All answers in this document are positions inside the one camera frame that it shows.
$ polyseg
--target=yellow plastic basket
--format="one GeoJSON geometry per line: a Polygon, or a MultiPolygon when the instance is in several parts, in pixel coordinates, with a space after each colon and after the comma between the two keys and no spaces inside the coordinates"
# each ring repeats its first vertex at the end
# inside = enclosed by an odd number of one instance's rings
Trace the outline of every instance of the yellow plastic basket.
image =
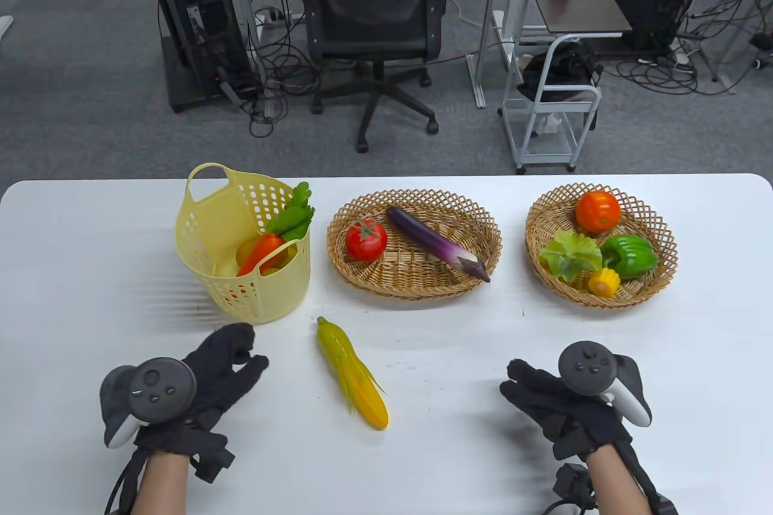
{"type": "Polygon", "coordinates": [[[242,322],[265,324],[287,316],[303,301],[309,288],[311,228],[303,239],[265,256],[251,274],[236,277],[237,248],[247,239],[265,233],[268,222],[290,198],[292,187],[282,181],[234,171],[217,162],[205,162],[188,175],[177,216],[177,253],[215,303],[242,322]],[[195,201],[190,192],[191,180],[208,167],[220,167],[229,184],[195,201]],[[260,275],[260,265],[284,249],[289,250],[290,262],[276,272],[260,275]]]}

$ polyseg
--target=lettuce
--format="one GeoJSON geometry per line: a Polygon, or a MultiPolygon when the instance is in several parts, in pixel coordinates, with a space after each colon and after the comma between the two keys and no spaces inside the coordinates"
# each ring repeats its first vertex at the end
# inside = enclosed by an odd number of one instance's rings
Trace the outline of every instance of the lettuce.
{"type": "Polygon", "coordinates": [[[601,272],[601,249],[590,237],[561,231],[539,253],[539,264],[559,280],[572,283],[587,269],[601,272]]]}

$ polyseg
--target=yellow corn cob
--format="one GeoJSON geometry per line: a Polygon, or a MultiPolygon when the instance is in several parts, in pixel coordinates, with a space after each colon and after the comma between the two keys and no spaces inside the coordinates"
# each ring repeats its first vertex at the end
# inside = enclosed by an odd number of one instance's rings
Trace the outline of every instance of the yellow corn cob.
{"type": "Polygon", "coordinates": [[[373,429],[384,430],[389,424],[389,413],[381,395],[373,385],[379,386],[365,364],[357,357],[346,333],[322,316],[317,318],[317,341],[325,353],[330,367],[338,375],[341,391],[350,410],[357,408],[365,422],[373,429]]]}

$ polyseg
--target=white table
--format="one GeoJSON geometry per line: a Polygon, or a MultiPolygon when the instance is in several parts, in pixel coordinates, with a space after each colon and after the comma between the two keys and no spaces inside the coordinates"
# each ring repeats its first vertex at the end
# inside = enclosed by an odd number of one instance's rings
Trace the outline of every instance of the white table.
{"type": "MultiPolygon", "coordinates": [[[[309,181],[317,207],[312,285],[295,313],[257,327],[257,349],[271,367],[220,422],[237,459],[214,485],[191,476],[191,514],[538,513],[555,498],[558,465],[498,385],[512,357],[555,371],[561,350],[578,339],[640,364],[654,422],[630,431],[680,515],[770,512],[773,195],[764,179],[309,181]],[[679,244],[679,270],[665,292],[604,314],[539,285],[524,260],[525,215],[539,194],[568,181],[620,187],[665,217],[679,244]],[[489,209],[504,237],[492,283],[426,304],[346,286],[326,256],[326,227],[346,201],[390,187],[452,190],[489,209]],[[348,414],[315,346],[320,314],[346,329],[389,392],[386,432],[348,414]]],[[[223,321],[176,255],[183,184],[25,182],[3,197],[3,513],[101,513],[131,450],[102,445],[102,378],[118,364],[182,357],[223,321]]]]}

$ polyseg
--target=metal cart frame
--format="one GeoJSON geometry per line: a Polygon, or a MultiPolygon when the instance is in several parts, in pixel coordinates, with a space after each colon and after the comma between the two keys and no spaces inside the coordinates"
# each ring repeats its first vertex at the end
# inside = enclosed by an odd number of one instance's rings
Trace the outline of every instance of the metal cart frame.
{"type": "Polygon", "coordinates": [[[502,109],[500,110],[502,112],[502,118],[505,121],[505,132],[507,133],[507,140],[510,143],[510,153],[513,155],[513,160],[516,162],[516,173],[518,175],[523,175],[525,173],[525,164],[562,164],[563,162],[568,164],[566,170],[573,173],[577,168],[577,158],[580,156],[580,151],[585,144],[585,138],[588,136],[588,131],[596,117],[598,104],[601,101],[601,91],[595,85],[547,84],[547,74],[550,70],[550,63],[553,61],[553,53],[558,46],[564,42],[577,41],[583,38],[617,38],[621,35],[621,32],[596,32],[563,34],[556,38],[547,49],[547,55],[545,57],[542,73],[539,76],[539,84],[537,86],[536,95],[534,96],[534,102],[524,96],[510,96],[511,91],[513,90],[513,73],[515,72],[518,74],[519,82],[524,81],[518,66],[510,66],[510,70],[508,70],[507,73],[505,93],[502,96],[502,109]],[[545,92],[557,91],[585,92],[585,95],[589,93],[592,95],[592,98],[591,100],[558,102],[542,100],[545,92]],[[579,133],[579,138],[577,137],[577,131],[572,127],[569,118],[566,116],[566,113],[568,112],[580,112],[585,114],[585,122],[579,133]],[[539,114],[549,113],[557,113],[560,115],[561,127],[563,127],[563,137],[566,142],[566,151],[564,153],[529,153],[528,147],[536,117],[539,114]],[[516,117],[517,115],[525,115],[528,117],[525,122],[524,140],[522,140],[520,147],[513,134],[513,120],[511,120],[511,117],[516,117]]]}

